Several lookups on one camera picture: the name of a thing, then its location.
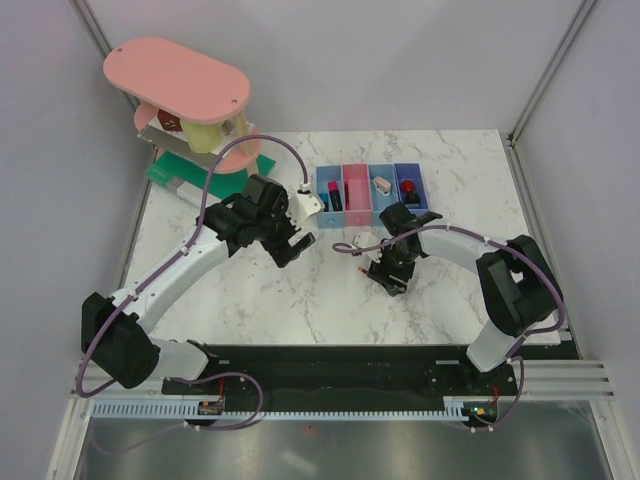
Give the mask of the light blue drawer bin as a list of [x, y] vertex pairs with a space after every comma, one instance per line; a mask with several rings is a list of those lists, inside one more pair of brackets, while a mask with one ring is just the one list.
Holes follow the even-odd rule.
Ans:
[[344, 188], [342, 167], [325, 165], [316, 168], [316, 193], [322, 200], [323, 210], [316, 216], [320, 229], [342, 229], [345, 227]]

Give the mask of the pink drawer bin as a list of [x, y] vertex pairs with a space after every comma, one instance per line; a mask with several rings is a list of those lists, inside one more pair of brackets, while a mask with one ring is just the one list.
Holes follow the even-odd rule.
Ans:
[[345, 211], [346, 227], [365, 227], [371, 224], [372, 201], [369, 171], [366, 164], [342, 166], [343, 184], [349, 182], [350, 209]]

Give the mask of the blue cap black highlighter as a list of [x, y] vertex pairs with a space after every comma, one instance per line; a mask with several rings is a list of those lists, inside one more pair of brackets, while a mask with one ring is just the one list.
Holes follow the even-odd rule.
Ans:
[[324, 212], [329, 212], [330, 211], [330, 207], [329, 207], [329, 197], [326, 193], [324, 192], [319, 192], [318, 196], [320, 198], [320, 200], [323, 203], [323, 211]]

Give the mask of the pink cap black highlighter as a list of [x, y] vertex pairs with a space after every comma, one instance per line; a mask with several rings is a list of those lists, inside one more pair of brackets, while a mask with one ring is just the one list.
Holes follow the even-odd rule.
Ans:
[[328, 193], [333, 211], [342, 211], [343, 204], [340, 195], [339, 184], [336, 181], [328, 182]]

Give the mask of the red black round stamp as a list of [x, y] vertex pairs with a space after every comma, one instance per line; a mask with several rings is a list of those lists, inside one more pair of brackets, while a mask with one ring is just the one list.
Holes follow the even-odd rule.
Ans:
[[405, 196], [416, 196], [415, 184], [411, 179], [405, 179], [401, 182], [401, 189]]

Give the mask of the pink eraser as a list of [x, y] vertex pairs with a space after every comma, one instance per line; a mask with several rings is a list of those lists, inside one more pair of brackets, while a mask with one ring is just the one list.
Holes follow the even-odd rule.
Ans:
[[375, 189], [381, 194], [381, 195], [390, 195], [392, 192], [392, 183], [385, 179], [384, 177], [381, 176], [376, 176], [372, 179], [372, 184], [374, 185]]

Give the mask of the blue pencil sharpener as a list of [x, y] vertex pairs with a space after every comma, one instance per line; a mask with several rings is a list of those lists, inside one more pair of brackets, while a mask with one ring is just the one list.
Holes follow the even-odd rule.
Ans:
[[421, 198], [416, 192], [409, 192], [404, 197], [404, 203], [409, 209], [420, 209]]

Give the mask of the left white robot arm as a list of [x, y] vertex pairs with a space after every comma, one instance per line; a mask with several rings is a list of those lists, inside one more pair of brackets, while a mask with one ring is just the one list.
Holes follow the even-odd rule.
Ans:
[[194, 342], [154, 340], [167, 310], [202, 276], [255, 242], [286, 267], [315, 241], [302, 225], [324, 208], [308, 185], [289, 193], [278, 182], [249, 177], [244, 190], [207, 206], [194, 229], [153, 270], [109, 296], [97, 292], [81, 309], [81, 350], [111, 384], [133, 389], [152, 376], [179, 377], [198, 393], [219, 382], [219, 369]]

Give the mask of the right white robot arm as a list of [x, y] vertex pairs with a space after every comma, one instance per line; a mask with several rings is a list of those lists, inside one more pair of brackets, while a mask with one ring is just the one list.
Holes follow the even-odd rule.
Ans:
[[371, 258], [369, 279], [390, 296], [406, 292], [416, 263], [438, 257], [478, 276], [488, 321], [467, 347], [468, 362], [458, 368], [458, 381], [467, 392], [483, 392], [494, 381], [494, 369], [511, 358], [524, 340], [543, 328], [535, 326], [554, 312], [565, 314], [560, 286], [536, 241], [519, 235], [504, 243], [443, 221], [427, 211], [416, 215], [401, 202], [388, 206], [380, 220], [389, 239], [355, 245]]

